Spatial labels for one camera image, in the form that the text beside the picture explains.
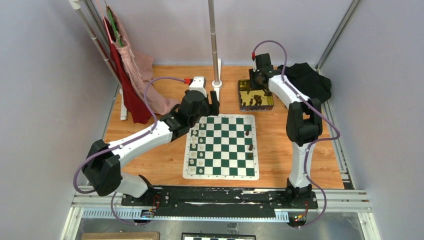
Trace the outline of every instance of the wooden floor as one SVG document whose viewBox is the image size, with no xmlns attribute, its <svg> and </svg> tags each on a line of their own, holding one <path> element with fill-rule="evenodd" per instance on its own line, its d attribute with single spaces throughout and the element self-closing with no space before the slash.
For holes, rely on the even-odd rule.
<svg viewBox="0 0 424 240">
<path fill-rule="evenodd" d="M 220 93 L 220 112 L 222 114 L 244 114 L 240 112 L 237 95 L 237 81 L 249 78 L 247 66 L 223 66 L 221 79 L 223 87 Z M 212 89 L 214 74 L 211 66 L 155 66 L 154 76 L 172 76 L 193 78 L 204 76 L 207 91 Z M 154 87 L 165 97 L 181 100 L 188 85 L 174 81 L 162 80 Z M 253 112 L 256 121 L 256 134 L 259 156 L 259 180 L 200 180 L 183 178 L 184 151 L 186 137 L 159 146 L 137 157 L 123 168 L 124 172 L 145 176 L 153 185 L 180 186 L 216 186 L 216 187 L 270 187 L 286 186 L 292 166 L 292 143 L 286 135 L 287 109 L 274 96 L 275 106 L 272 111 Z M 121 97 L 116 99 L 105 142 L 115 141 L 134 134 L 153 123 L 134 124 L 131 115 L 128 120 L 120 120 Z M 329 136 L 327 125 L 323 124 L 321 138 Z M 342 178 L 336 162 L 332 143 L 319 142 L 313 151 L 312 179 L 323 188 L 343 188 Z"/>
</svg>

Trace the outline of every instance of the white wall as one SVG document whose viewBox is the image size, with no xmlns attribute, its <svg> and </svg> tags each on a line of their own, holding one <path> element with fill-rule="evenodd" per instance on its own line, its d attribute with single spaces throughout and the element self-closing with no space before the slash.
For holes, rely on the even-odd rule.
<svg viewBox="0 0 424 240">
<path fill-rule="evenodd" d="M 0 22 L 0 239 L 56 240 L 117 85 L 68 1 L 5 1 Z"/>
<path fill-rule="evenodd" d="M 382 239 L 422 239 L 424 1 L 364 0 L 322 74 Z"/>
<path fill-rule="evenodd" d="M 280 41 L 288 62 L 316 64 L 351 0 L 215 0 L 218 57 L 226 65 L 250 65 L 263 40 Z M 133 47 L 156 64 L 212 64 L 207 0 L 108 0 L 129 32 Z M 278 46 L 261 46 L 275 65 Z"/>
</svg>

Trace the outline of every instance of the green and white chessboard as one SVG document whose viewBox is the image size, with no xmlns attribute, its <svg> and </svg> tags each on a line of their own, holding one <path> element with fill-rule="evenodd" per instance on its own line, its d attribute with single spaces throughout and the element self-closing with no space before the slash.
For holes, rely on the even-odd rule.
<svg viewBox="0 0 424 240">
<path fill-rule="evenodd" d="M 202 117 L 187 134 L 182 175 L 185 179 L 258 180 L 257 144 L 253 115 Z"/>
</svg>

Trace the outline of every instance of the clothes rack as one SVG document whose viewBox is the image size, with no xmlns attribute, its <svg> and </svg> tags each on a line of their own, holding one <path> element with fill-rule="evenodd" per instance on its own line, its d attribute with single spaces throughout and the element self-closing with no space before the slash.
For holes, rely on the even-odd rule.
<svg viewBox="0 0 424 240">
<path fill-rule="evenodd" d="M 85 5 L 87 12 L 89 14 L 89 17 L 91 18 L 95 28 L 99 32 L 100 39 L 102 40 L 103 44 L 107 46 L 108 36 L 106 34 L 105 28 L 103 27 L 103 21 L 99 15 L 98 10 L 93 4 L 93 0 L 69 0 L 69 3 L 72 6 L 72 8 L 78 12 L 78 15 L 81 17 L 82 21 L 84 22 L 85 28 L 87 29 L 88 34 L 91 37 L 91 40 L 93 41 L 94 45 L 97 47 L 97 50 L 99 51 L 104 62 L 106 63 L 107 67 L 109 68 L 110 72 L 112 73 L 112 75 L 114 76 L 115 80 L 117 81 L 119 85 L 119 93 L 121 95 L 120 119 L 126 120 L 128 118 L 128 111 L 124 105 L 122 86 L 119 81 L 115 66 L 109 59 L 109 56 L 111 53 L 108 51 L 107 48 L 105 49 L 104 45 L 101 43 L 101 41 L 97 37 L 96 32 L 94 31 L 92 25 L 90 24 L 89 20 L 87 19 L 86 15 L 81 9 L 81 2 Z M 208 0 L 208 8 L 209 8 L 210 39 L 211 39 L 211 45 L 212 45 L 212 62 L 213 62 L 213 73 L 214 73 L 214 80 L 212 82 L 212 86 L 214 90 L 216 91 L 217 97 L 219 100 L 219 96 L 220 96 L 219 93 L 220 93 L 220 89 L 222 88 L 223 82 L 221 80 L 221 59 L 218 58 L 218 50 L 217 50 L 214 0 Z"/>
</svg>

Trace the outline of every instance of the black cloth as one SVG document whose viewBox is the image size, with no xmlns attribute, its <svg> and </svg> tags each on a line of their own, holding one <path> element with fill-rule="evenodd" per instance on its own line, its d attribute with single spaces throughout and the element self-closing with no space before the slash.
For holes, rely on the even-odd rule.
<svg viewBox="0 0 424 240">
<path fill-rule="evenodd" d="M 286 66 L 284 75 L 293 86 L 311 99 L 317 98 L 323 103 L 331 98 L 331 80 L 319 75 L 306 62 Z"/>
</svg>

